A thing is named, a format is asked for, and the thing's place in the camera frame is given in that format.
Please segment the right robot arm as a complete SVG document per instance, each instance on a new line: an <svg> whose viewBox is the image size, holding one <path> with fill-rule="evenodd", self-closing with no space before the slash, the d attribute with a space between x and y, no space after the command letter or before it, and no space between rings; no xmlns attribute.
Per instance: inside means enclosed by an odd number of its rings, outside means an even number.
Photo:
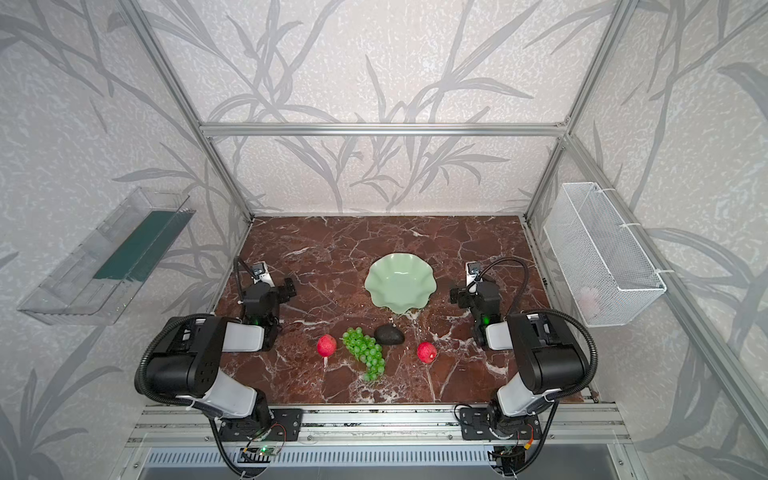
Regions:
<svg viewBox="0 0 768 480"><path fill-rule="evenodd" d="M558 310L501 314L497 284L455 287L450 302L473 316L473 339L486 350L510 351L517 373L492 395L484 411L469 408L459 422L469 439L541 436L538 415L574 395L593 380L598 367L594 339L578 320Z"/></svg>

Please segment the green fake grape bunch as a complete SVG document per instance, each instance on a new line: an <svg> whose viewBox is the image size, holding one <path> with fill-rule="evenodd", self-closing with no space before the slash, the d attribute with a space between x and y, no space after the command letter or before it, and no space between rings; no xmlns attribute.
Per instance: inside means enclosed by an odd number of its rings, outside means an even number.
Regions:
<svg viewBox="0 0 768 480"><path fill-rule="evenodd" d="M365 381L376 381L385 372L383 347L376 340L363 333L360 327L349 328L342 335L345 348L366 367Z"/></svg>

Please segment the dark fake avocado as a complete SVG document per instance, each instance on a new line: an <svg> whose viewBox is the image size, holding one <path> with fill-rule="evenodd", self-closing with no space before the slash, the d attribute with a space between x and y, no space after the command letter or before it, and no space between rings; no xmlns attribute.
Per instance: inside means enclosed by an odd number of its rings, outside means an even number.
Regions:
<svg viewBox="0 0 768 480"><path fill-rule="evenodd" d="M405 342L405 334L391 324L377 327L374 332L374 338L378 344L384 346L401 345Z"/></svg>

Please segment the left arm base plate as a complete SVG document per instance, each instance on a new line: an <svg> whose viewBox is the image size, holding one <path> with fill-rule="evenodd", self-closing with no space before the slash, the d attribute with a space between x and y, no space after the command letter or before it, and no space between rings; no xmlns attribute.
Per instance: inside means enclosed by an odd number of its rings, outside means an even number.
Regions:
<svg viewBox="0 0 768 480"><path fill-rule="evenodd" d="M271 409L266 414L256 412L240 419L224 419L218 428L223 442L274 441L295 442L302 425L300 408Z"/></svg>

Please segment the red fake fruit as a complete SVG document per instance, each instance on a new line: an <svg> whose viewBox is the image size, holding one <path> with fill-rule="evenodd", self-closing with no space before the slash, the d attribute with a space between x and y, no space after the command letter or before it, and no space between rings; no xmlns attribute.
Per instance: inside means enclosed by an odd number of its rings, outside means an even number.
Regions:
<svg viewBox="0 0 768 480"><path fill-rule="evenodd" d="M323 358L329 358L337 350L337 340L330 334L323 335L317 342L316 350Z"/></svg>
<svg viewBox="0 0 768 480"><path fill-rule="evenodd" d="M438 355L437 348L430 342L422 342L418 345L417 356L425 364L431 364Z"/></svg>

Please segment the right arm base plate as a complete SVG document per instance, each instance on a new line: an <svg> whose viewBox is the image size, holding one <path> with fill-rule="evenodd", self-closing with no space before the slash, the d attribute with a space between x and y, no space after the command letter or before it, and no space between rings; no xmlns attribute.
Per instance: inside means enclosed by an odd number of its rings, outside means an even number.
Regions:
<svg viewBox="0 0 768 480"><path fill-rule="evenodd" d="M456 405L453 409L463 440L514 440L533 442L542 436L542 424L536 415L505 416L492 406Z"/></svg>

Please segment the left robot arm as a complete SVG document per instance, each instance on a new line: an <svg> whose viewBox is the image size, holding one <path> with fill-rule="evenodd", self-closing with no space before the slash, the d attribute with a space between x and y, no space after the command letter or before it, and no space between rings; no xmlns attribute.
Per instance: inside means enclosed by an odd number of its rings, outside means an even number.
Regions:
<svg viewBox="0 0 768 480"><path fill-rule="evenodd" d="M134 377L138 393L167 405L191 407L240 437L267 433L274 423L266 395L220 368L224 353L259 353L274 346L280 306L297 295L294 281L264 280L240 294L239 318L202 313L173 317L145 350Z"/></svg>

